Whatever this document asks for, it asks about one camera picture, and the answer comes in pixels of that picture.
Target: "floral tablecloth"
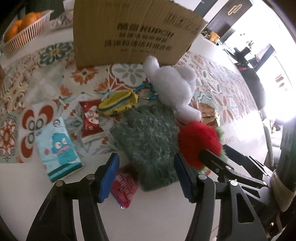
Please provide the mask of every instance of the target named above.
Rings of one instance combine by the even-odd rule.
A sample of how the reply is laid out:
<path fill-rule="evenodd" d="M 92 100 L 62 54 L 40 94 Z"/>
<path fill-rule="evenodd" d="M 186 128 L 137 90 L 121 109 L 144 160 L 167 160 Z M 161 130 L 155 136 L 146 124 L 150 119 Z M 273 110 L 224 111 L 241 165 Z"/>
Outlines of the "floral tablecloth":
<path fill-rule="evenodd" d="M 192 52 L 177 66 L 193 67 L 202 85 L 192 106 L 208 103 L 224 125 L 243 118 L 257 107 L 241 75 Z M 83 121 L 79 101 L 105 99 L 114 91 L 135 88 L 148 81 L 140 64 L 112 64 L 77 68 L 72 42 L 57 43 L 29 54 L 6 67 L 0 93 L 0 163 L 26 163 L 39 158 L 34 133 L 62 116 L 80 157 L 117 151 L 109 129 L 122 115 L 101 117 L 106 137 L 82 143 Z M 144 89 L 140 95 L 149 95 Z M 158 103 L 140 99 L 138 104 Z"/>

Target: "gold handle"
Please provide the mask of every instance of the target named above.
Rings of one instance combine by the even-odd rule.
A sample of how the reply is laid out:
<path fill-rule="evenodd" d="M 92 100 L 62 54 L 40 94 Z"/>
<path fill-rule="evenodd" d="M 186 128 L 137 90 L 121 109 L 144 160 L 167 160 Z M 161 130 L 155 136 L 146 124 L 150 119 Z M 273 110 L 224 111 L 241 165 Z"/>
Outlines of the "gold handle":
<path fill-rule="evenodd" d="M 242 5 L 241 4 L 239 4 L 238 6 L 237 6 L 237 8 L 233 11 L 233 13 L 236 13 L 238 10 L 240 10 L 241 9 L 241 7 L 242 7 Z"/>
<path fill-rule="evenodd" d="M 229 11 L 228 11 L 228 15 L 230 16 L 233 13 L 233 10 L 237 7 L 237 5 L 234 5 Z"/>

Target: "screw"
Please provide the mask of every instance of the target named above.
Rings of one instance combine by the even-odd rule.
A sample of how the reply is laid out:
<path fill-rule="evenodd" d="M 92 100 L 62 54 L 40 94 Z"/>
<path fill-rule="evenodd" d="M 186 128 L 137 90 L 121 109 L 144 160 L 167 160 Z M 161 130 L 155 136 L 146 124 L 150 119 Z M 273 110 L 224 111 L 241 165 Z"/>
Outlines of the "screw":
<path fill-rule="evenodd" d="M 59 180 L 59 181 L 56 182 L 56 186 L 57 187 L 63 186 L 63 184 L 64 184 L 64 182 L 61 181 L 61 180 Z"/>
<path fill-rule="evenodd" d="M 87 180 L 93 180 L 93 179 L 94 179 L 94 174 L 88 174 L 88 175 L 86 176 L 86 179 L 87 179 Z"/>
<path fill-rule="evenodd" d="M 230 184 L 233 185 L 233 186 L 237 186 L 237 185 L 238 185 L 238 183 L 237 183 L 236 180 L 231 180 L 231 181 L 230 181 Z"/>
<path fill-rule="evenodd" d="M 205 175 L 205 174 L 199 174 L 199 175 L 198 175 L 198 178 L 199 178 L 200 180 L 206 180 L 206 179 L 207 179 L 207 175 Z"/>

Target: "fruit basket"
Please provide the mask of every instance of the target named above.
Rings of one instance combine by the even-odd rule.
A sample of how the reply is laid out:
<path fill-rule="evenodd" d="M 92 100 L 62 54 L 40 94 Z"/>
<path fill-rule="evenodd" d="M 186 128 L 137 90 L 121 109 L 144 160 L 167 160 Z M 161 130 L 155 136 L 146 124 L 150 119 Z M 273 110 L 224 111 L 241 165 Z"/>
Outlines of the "fruit basket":
<path fill-rule="evenodd" d="M 53 10 L 46 10 L 42 12 L 42 17 L 37 21 L 20 31 L 12 39 L 7 41 L 1 46 L 3 53 L 6 57 L 10 57 L 15 54 L 18 50 L 23 48 L 26 44 L 36 38 L 45 26 L 49 23 L 50 14 Z"/>

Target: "red candy wrapper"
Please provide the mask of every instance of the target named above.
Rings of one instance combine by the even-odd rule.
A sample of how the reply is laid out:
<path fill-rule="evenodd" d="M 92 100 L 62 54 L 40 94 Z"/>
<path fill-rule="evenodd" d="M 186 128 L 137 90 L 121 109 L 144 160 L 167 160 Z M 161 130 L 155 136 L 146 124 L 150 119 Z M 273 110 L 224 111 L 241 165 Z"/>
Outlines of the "red candy wrapper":
<path fill-rule="evenodd" d="M 100 99 L 79 102 L 83 111 L 82 142 L 89 142 L 94 139 L 102 138 L 106 134 L 99 125 L 98 105 Z"/>
<path fill-rule="evenodd" d="M 120 168 L 116 174 L 111 193 L 122 210 L 125 210 L 131 204 L 131 200 L 139 187 L 136 183 L 137 179 L 137 173 L 132 164 Z"/>

